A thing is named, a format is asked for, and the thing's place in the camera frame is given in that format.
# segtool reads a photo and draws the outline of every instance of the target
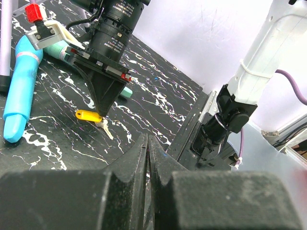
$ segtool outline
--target red connector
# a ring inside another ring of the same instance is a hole
[[[124,80],[126,80],[126,81],[131,81],[131,77],[129,76],[129,78],[127,78],[125,73],[123,73],[123,74],[121,75],[121,78],[124,79]]]
[[[35,21],[43,20],[43,16],[40,13],[39,5],[30,4],[25,8],[25,13],[27,15],[28,21],[34,23]]]

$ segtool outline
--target black marble surface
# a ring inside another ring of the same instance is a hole
[[[79,20],[68,0],[47,0],[48,18],[63,24]],[[13,18],[14,48],[30,24],[25,15]],[[84,33],[76,26],[74,35]],[[31,118],[15,144],[0,136],[0,175],[23,170],[102,169],[126,152],[140,133],[155,135],[164,149],[173,141],[196,102],[201,87],[142,41],[133,37],[121,64],[131,69],[130,99],[118,98],[108,113],[110,140],[94,123],[77,120],[78,109],[95,111],[83,79],[71,67],[44,55],[37,72]],[[1,114],[5,96],[0,97]],[[0,120],[3,131],[4,121]]]

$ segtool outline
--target yellow key tag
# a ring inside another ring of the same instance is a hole
[[[93,121],[93,122],[101,122],[102,117],[99,116],[98,113],[86,111],[86,110],[78,110],[76,112],[76,118],[84,121]]]

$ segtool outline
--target key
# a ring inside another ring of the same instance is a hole
[[[98,126],[98,127],[101,127],[105,132],[106,134],[108,135],[108,137],[113,140],[113,136],[112,134],[110,133],[108,127],[107,127],[107,119],[103,119],[101,122],[95,122],[95,124]]]

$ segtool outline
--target white wall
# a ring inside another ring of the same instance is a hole
[[[219,90],[234,75],[257,35],[272,0],[152,0],[134,34],[204,88]],[[307,45],[297,48],[281,68],[307,90]],[[283,76],[273,77],[252,120],[275,130],[307,108]]]

